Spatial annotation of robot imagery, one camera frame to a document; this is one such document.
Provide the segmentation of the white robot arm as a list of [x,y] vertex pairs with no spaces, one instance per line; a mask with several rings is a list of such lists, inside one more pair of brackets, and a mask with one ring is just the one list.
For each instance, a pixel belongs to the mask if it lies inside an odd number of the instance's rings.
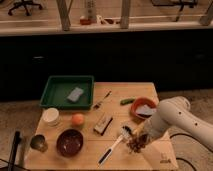
[[176,126],[213,151],[213,124],[193,115],[190,107],[190,102],[182,96],[160,101],[156,112],[144,122],[145,144],[161,138],[171,126]]

